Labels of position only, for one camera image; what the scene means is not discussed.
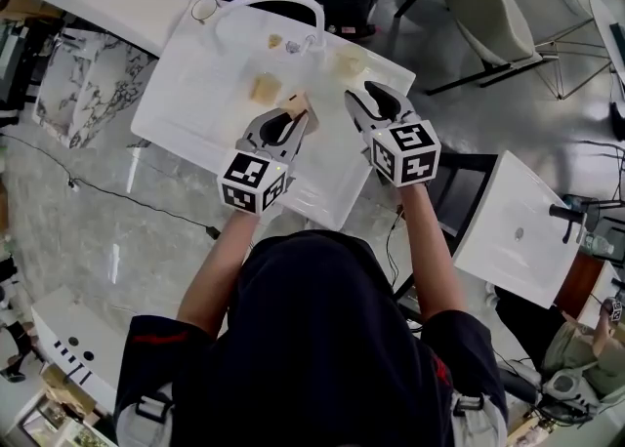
green shirt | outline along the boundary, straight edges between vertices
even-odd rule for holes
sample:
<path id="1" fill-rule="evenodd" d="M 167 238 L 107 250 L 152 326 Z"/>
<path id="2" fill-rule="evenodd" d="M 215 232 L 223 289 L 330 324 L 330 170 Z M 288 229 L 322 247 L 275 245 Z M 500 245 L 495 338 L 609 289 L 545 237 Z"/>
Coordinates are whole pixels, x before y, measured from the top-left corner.
<path id="1" fill-rule="evenodd" d="M 547 348 L 543 370 L 555 373 L 560 369 L 575 369 L 596 363 L 584 371 L 584 378 L 602 398 L 625 386 L 625 346 L 614 338 L 608 338 L 604 350 L 596 358 L 593 334 L 590 327 L 564 322 Z"/>

polished concrete floor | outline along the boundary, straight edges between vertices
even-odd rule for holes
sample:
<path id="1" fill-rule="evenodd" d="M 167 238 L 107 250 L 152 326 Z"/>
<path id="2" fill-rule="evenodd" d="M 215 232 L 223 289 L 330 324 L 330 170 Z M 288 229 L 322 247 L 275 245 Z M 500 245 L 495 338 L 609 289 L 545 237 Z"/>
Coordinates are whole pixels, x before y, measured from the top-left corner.
<path id="1" fill-rule="evenodd" d="M 511 150 L 557 192 L 611 197 L 617 182 L 614 160 L 581 142 L 614 142 L 607 103 L 610 88 L 616 100 L 620 92 L 609 73 L 562 102 L 534 72 L 488 89 L 468 85 L 426 97 L 425 88 L 478 72 L 480 63 L 442 0 L 419 0 L 403 19 L 394 20 L 402 1 L 380 0 L 373 17 L 380 32 L 366 46 L 416 72 L 410 98 L 443 142 L 460 152 Z M 579 0 L 581 7 L 575 0 L 518 1 L 536 41 L 584 20 L 583 8 L 588 8 L 588 0 Z M 625 21 L 622 0 L 605 2 Z M 599 35 L 589 26 L 575 39 L 597 43 Z M 567 59 L 562 63 L 565 85 L 581 81 L 597 66 L 594 59 Z M 118 139 L 115 130 L 127 136 L 127 126 L 115 122 L 97 148 L 72 151 L 28 123 L 7 132 L 50 152 L 72 175 L 100 188 L 221 227 L 228 211 L 219 204 L 214 176 L 157 146 L 115 146 L 111 142 Z M 10 193 L 11 227 L 31 297 L 38 300 L 66 284 L 120 333 L 134 313 L 174 316 L 213 243 L 202 227 L 85 185 L 72 190 L 66 172 L 44 154 L 14 140 L 7 140 L 7 145 L 4 181 Z M 396 202 L 394 190 L 371 177 L 344 228 L 371 244 L 390 277 L 385 246 Z M 285 212 L 260 226 L 255 240 L 306 226 L 313 223 Z M 403 279 L 410 262 L 402 223 L 393 232 L 390 247 Z M 522 357 L 514 338 L 484 304 L 484 283 L 465 277 L 463 283 L 470 311 L 491 328 L 495 348 L 508 358 Z"/>

black and white marker cube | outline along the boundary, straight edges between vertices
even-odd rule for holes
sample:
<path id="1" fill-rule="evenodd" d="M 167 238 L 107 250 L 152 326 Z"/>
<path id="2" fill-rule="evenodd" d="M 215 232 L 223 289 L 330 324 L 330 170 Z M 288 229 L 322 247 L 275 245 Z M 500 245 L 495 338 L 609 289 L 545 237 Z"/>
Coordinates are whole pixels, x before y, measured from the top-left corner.
<path id="1" fill-rule="evenodd" d="M 222 203 L 261 216 L 286 191 L 288 166 L 256 154 L 231 149 L 217 185 Z"/>
<path id="2" fill-rule="evenodd" d="M 395 124 L 371 131 L 371 163 L 395 186 L 437 175 L 440 142 L 430 121 Z"/>

black buckle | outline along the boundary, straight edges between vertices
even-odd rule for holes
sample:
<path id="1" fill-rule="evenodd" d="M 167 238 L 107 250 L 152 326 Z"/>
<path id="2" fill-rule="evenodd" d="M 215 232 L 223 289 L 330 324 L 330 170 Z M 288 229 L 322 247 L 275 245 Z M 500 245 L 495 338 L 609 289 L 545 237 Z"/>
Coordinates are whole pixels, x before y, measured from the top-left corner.
<path id="1" fill-rule="evenodd" d="M 151 414 L 148 411 L 143 411 L 140 409 L 140 407 L 142 405 L 148 405 L 150 407 L 154 407 L 157 405 L 161 405 L 162 406 L 162 410 L 160 412 L 160 415 L 156 416 L 154 414 Z M 166 418 L 167 418 L 167 412 L 169 411 L 169 409 L 174 405 L 174 402 L 172 400 L 170 400 L 167 395 L 165 395 L 164 393 L 156 393 L 154 396 L 149 396 L 149 395 L 143 395 L 140 399 L 139 402 L 137 402 L 135 404 L 135 413 L 137 414 L 137 416 L 141 416 L 143 418 L 149 419 L 151 421 L 155 421 L 161 425 L 165 424 Z"/>
<path id="2" fill-rule="evenodd" d="M 453 408 L 453 415 L 456 417 L 464 417 L 465 411 L 481 411 L 484 408 L 483 395 L 476 396 L 461 396 L 456 402 L 456 406 Z"/>

white faucet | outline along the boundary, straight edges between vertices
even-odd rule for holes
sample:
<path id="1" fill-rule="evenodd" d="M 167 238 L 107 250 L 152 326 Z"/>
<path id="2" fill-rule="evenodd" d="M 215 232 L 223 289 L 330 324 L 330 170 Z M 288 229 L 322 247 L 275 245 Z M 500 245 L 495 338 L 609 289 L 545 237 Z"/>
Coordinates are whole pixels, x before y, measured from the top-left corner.
<path id="1" fill-rule="evenodd" d="M 221 10 L 219 10 L 208 21 L 211 23 L 212 32 L 217 34 L 217 23 L 223 17 L 226 17 L 232 10 L 241 6 L 249 6 L 255 3 L 265 3 L 268 1 L 286 1 L 291 3 L 298 3 L 304 5 L 314 11 L 316 35 L 307 36 L 304 42 L 300 45 L 300 53 L 303 55 L 307 50 L 312 52 L 321 51 L 325 47 L 325 37 L 323 31 L 325 29 L 325 14 L 323 8 L 314 0 L 232 0 L 226 4 Z"/>

